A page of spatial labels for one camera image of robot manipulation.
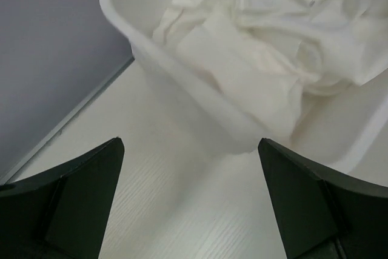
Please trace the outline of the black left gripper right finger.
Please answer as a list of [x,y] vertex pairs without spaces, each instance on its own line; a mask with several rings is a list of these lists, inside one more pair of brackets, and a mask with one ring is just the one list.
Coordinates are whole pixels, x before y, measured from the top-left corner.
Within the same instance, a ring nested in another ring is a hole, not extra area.
[[287,258],[387,258],[387,188],[263,138],[258,153]]

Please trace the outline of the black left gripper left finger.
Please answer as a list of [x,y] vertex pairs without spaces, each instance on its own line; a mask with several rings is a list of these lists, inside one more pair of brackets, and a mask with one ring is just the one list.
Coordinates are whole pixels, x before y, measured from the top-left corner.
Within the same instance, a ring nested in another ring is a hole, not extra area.
[[98,258],[124,158],[122,139],[1,186],[1,258]]

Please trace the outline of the white shirt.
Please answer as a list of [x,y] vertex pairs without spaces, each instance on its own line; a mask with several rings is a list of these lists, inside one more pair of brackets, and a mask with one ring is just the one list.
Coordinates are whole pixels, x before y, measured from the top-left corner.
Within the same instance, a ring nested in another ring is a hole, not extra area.
[[387,69],[387,0],[172,0],[153,40],[271,135]]

